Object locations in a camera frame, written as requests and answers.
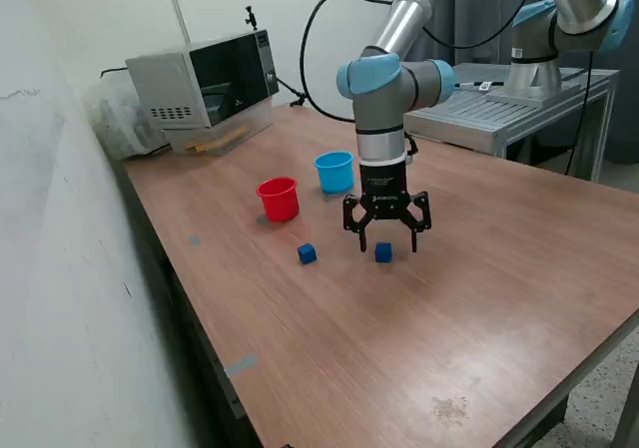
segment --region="black cable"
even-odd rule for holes
[[[307,100],[307,95],[303,94],[302,92],[294,89],[293,87],[291,87],[289,84],[287,84],[286,82],[284,82],[282,79],[280,79],[279,77],[277,77],[278,82],[280,84],[282,84],[284,87],[286,87],[289,92],[291,92],[294,96],[296,96],[298,99],[296,101],[292,101],[291,103],[289,103],[289,107],[293,107],[293,106],[303,106],[304,102]]]
[[[527,0],[522,0],[521,3],[519,4],[519,6],[517,7],[517,10],[512,14],[512,16],[510,16],[510,18],[506,21],[506,23],[501,26],[501,28],[499,28],[499,30],[497,32],[495,32],[492,36],[487,37],[486,39],[477,42],[476,44],[470,44],[468,46],[456,46],[454,44],[448,44],[447,42],[443,42],[441,39],[439,39],[437,36],[435,36],[434,34],[432,34],[428,29],[426,29],[425,27],[422,27],[423,31],[428,34],[428,36],[435,41],[437,44],[440,44],[444,47],[447,47],[448,49],[457,49],[457,50],[464,50],[464,49],[474,49],[476,47],[479,46],[483,46],[484,44],[487,44],[488,42],[492,41],[495,37],[497,37],[499,34],[501,34],[503,31],[505,31],[508,27],[510,27],[510,25],[512,24],[512,22],[515,20],[515,17],[517,17],[517,14],[519,14],[519,11],[523,8],[523,6],[526,4]]]
[[[105,69],[104,71],[100,73],[100,79],[102,79],[105,74],[109,74],[110,72],[122,72],[122,71],[128,71],[128,70],[129,70],[128,67],[116,67],[115,69]]]
[[[579,143],[579,137],[581,136],[583,121],[586,116],[586,110],[588,109],[588,96],[590,95],[590,81],[592,80],[592,66],[594,55],[594,52],[591,52],[590,56],[588,57],[588,80],[586,82],[586,94],[583,97],[583,105],[581,106],[581,114],[579,115],[579,124],[577,125],[577,134],[575,134],[575,142],[572,145],[572,152],[570,154],[570,159],[568,159],[568,166],[566,166],[566,171],[564,172],[565,176],[570,174],[570,167],[572,166],[572,160],[574,159],[575,152],[577,151],[577,144]]]
[[[306,51],[307,51],[307,42],[309,40],[309,32],[311,31],[311,25],[313,24],[313,21],[316,18],[316,15],[318,14],[318,11],[320,10],[321,6],[328,0],[319,0],[319,2],[316,4],[315,8],[313,9],[313,11],[311,12],[311,16],[309,17],[309,20],[307,21],[307,26],[305,27],[304,30],[304,35],[302,36],[302,45],[300,47],[300,77],[302,79],[302,87],[304,89],[304,92],[307,95],[307,99],[309,100],[309,102],[311,103],[311,105],[314,107],[314,109],[316,111],[318,111],[320,114],[330,118],[330,119],[335,119],[336,121],[341,121],[341,122],[349,122],[349,123],[354,123],[354,119],[349,119],[349,118],[345,118],[345,117],[340,117],[340,116],[336,116],[334,114],[331,114],[330,112],[325,111],[324,109],[322,109],[317,103],[316,101],[313,100],[313,97],[311,97],[311,93],[309,92],[309,86],[307,84],[307,75],[306,75],[306,69],[305,69],[305,55],[306,55]],[[386,0],[362,0],[365,2],[370,2],[372,4],[381,4],[381,5],[385,5],[385,6],[389,6],[390,4],[392,4],[392,1],[386,1]],[[494,38],[496,38],[497,36],[499,36],[499,34],[501,34],[503,31],[505,31],[511,24],[512,22],[515,20],[515,17],[517,17],[517,14],[519,14],[519,11],[521,10],[521,8],[526,4],[527,0],[522,0],[521,3],[519,4],[519,6],[517,7],[517,10],[512,14],[512,16],[510,16],[510,18],[506,21],[506,23],[501,26],[501,28],[495,32],[494,34],[492,34],[491,36],[487,37],[486,39],[476,43],[476,44],[470,44],[468,46],[456,46],[454,44],[448,44],[444,41],[442,41],[441,39],[439,39],[438,37],[436,37],[434,34],[432,34],[428,29],[426,29],[425,27],[423,27],[422,29],[424,30],[424,32],[426,34],[428,34],[428,36],[435,41],[436,43],[447,47],[448,49],[474,49],[476,47],[482,46],[490,41],[492,41]]]
[[[330,119],[335,119],[336,121],[354,123],[355,122],[354,119],[336,116],[334,114],[331,114],[330,112],[325,111],[320,106],[318,106],[318,104],[316,104],[316,101],[313,100],[313,97],[311,97],[311,93],[309,92],[309,86],[307,85],[307,75],[305,70],[305,54],[307,51],[307,41],[309,40],[309,32],[311,31],[311,25],[313,24],[313,21],[315,20],[316,15],[318,14],[318,11],[320,10],[321,6],[326,1],[327,0],[319,0],[319,2],[316,4],[315,8],[311,12],[311,16],[309,17],[307,26],[304,29],[304,35],[302,36],[302,45],[300,46],[300,78],[302,79],[302,87],[304,89],[304,92],[307,94],[307,99],[309,99],[309,102],[311,103],[311,105],[320,114]],[[384,1],[384,0],[361,0],[361,1],[370,2],[372,4],[383,4],[386,6],[389,6],[391,4],[390,1]]]

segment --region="blue tape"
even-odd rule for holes
[[[238,363],[231,365],[229,368],[225,368],[224,372],[229,378],[232,378],[257,364],[258,358],[254,355],[249,355],[246,358],[240,360]]]

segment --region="table leg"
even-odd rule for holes
[[[613,81],[605,99],[588,105],[581,135],[575,148],[571,176],[585,181],[599,181],[615,93],[616,83]]]
[[[636,448],[637,446],[639,446],[639,367],[632,380],[628,399],[610,448]]]

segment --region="wooden table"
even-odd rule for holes
[[[639,197],[419,145],[408,187],[429,191],[433,230],[413,254],[406,227],[373,222],[389,265],[359,252],[313,166],[355,151],[353,128],[311,110],[277,108],[221,158],[128,163],[266,447],[515,446],[637,326]],[[255,190],[281,175],[302,211],[265,224]]]

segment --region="metal table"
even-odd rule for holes
[[[510,66],[489,64],[455,66],[458,83],[503,82],[509,70]],[[545,109],[491,102],[486,92],[457,89],[444,104],[406,114],[404,126],[419,137],[505,158],[511,144],[581,110],[587,74],[582,69],[565,68],[561,75],[564,81],[580,83],[581,90]],[[589,107],[572,166],[574,177],[593,182],[599,179],[618,79],[619,71],[592,71]]]

